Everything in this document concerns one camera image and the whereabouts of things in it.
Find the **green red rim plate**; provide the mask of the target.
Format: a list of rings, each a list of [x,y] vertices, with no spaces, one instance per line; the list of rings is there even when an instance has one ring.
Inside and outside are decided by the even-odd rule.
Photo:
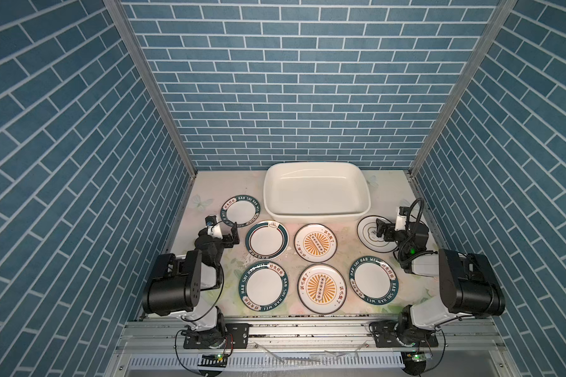
[[[261,221],[251,227],[245,238],[248,253],[257,259],[274,259],[289,245],[289,233],[277,221]]]

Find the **orange sunburst plate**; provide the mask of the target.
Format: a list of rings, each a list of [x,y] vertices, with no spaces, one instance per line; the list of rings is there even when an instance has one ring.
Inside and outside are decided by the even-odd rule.
[[[307,267],[300,274],[297,291],[302,304],[320,315],[334,314],[347,298],[347,284],[343,276],[327,264]]]
[[[322,263],[330,260],[338,249],[333,231],[322,224],[308,224],[300,228],[294,237],[294,248],[302,259]]]

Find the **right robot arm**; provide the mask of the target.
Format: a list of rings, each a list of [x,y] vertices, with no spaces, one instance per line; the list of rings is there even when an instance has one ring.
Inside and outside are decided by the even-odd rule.
[[[487,257],[441,248],[426,248],[429,228],[408,222],[404,229],[376,221],[376,237],[397,244],[396,260],[407,273],[437,277],[439,294],[405,306],[398,320],[373,322],[369,329],[376,347],[417,347],[429,342],[443,325],[455,320],[503,314],[506,300]]]

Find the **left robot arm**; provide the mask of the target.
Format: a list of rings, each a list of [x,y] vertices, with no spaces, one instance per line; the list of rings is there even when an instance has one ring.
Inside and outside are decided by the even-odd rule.
[[[223,291],[225,273],[223,252],[240,243],[237,223],[224,234],[215,216],[205,219],[206,226],[184,256],[160,254],[156,257],[142,294],[145,314],[174,317],[183,322],[175,340],[190,350],[232,348],[234,336],[226,330],[223,313],[217,303],[201,295]]]

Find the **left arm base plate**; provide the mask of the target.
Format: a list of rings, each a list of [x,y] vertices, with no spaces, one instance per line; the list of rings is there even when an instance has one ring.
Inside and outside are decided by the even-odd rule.
[[[208,350],[233,348],[246,349],[250,326],[247,323],[220,324],[205,331],[186,331],[185,350]]]

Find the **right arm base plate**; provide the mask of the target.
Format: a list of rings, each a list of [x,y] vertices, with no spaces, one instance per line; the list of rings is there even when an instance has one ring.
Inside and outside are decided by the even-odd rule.
[[[434,331],[420,328],[404,328],[393,320],[371,322],[368,331],[377,348],[418,348],[438,347]]]

